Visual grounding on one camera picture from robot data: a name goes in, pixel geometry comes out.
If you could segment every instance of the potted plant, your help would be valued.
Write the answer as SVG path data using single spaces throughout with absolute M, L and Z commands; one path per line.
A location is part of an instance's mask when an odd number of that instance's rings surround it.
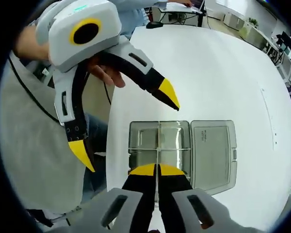
M 249 18 L 249 23 L 252 24 L 255 28 L 258 28 L 259 24 L 255 18 Z

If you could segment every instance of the green light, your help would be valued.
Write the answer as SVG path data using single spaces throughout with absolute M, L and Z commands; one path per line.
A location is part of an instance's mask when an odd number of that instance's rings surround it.
M 87 7 L 87 5 L 77 7 L 76 9 L 73 10 L 73 12 L 80 11 L 80 10 L 84 9 L 85 7 Z

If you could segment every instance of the black circle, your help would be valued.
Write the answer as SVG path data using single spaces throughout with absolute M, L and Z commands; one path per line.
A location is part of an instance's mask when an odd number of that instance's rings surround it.
M 99 27 L 95 23 L 88 23 L 81 26 L 73 35 L 74 43 L 78 45 L 90 42 L 98 34 Z

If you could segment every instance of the window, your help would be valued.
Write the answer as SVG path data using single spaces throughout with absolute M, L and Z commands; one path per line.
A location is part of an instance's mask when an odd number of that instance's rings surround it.
M 216 0 L 216 2 L 217 4 L 242 14 L 243 16 L 245 15 L 248 8 L 247 0 Z

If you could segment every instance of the mouse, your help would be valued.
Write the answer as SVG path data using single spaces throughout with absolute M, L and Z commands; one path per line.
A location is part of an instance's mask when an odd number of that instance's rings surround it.
M 146 25 L 146 28 L 148 29 L 152 29 L 152 28 L 160 28 L 162 27 L 164 24 L 161 23 L 161 22 L 149 22 L 147 25 Z

